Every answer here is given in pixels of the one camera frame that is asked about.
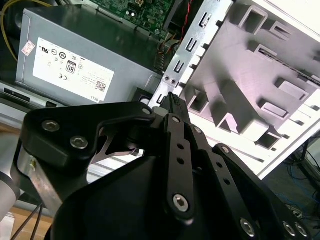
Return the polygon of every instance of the power supply unit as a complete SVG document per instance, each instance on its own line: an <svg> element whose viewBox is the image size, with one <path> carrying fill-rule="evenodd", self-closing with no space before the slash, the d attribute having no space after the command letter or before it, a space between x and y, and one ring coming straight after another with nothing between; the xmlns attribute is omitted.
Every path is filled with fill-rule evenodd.
<svg viewBox="0 0 320 240"><path fill-rule="evenodd" d="M64 105L153 94L158 42L85 5L25 9L16 83Z"/></svg>

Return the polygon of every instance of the green circuit board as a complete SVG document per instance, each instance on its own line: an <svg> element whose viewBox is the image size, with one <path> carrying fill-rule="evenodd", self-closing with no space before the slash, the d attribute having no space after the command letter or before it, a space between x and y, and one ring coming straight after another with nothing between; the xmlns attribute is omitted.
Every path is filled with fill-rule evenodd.
<svg viewBox="0 0 320 240"><path fill-rule="evenodd" d="M173 0L91 0L99 7L159 35Z"/></svg>

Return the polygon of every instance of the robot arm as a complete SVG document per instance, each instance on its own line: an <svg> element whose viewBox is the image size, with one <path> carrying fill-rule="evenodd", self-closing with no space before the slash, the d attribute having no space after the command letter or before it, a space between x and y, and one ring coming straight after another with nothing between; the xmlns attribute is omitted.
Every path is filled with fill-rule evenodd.
<svg viewBox="0 0 320 240"><path fill-rule="evenodd" d="M88 166L144 156L88 185ZM52 240L312 239L306 226L226 145L210 147L169 94L140 102L35 110L15 166L54 215Z"/></svg>

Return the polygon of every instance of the power supply label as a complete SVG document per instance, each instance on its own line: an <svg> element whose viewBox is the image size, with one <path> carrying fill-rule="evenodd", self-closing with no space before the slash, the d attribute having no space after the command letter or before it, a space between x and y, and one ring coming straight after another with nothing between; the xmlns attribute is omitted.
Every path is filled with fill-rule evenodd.
<svg viewBox="0 0 320 240"><path fill-rule="evenodd" d="M115 72L38 38L33 76L95 103L104 101Z"/></svg>

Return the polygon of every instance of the gray cylinder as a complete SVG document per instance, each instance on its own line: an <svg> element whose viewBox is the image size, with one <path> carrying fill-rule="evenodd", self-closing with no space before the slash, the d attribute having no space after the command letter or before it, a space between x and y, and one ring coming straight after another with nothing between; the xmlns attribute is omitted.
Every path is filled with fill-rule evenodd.
<svg viewBox="0 0 320 240"><path fill-rule="evenodd" d="M18 141L15 134L0 133L0 222L20 197L20 189L11 176Z"/></svg>

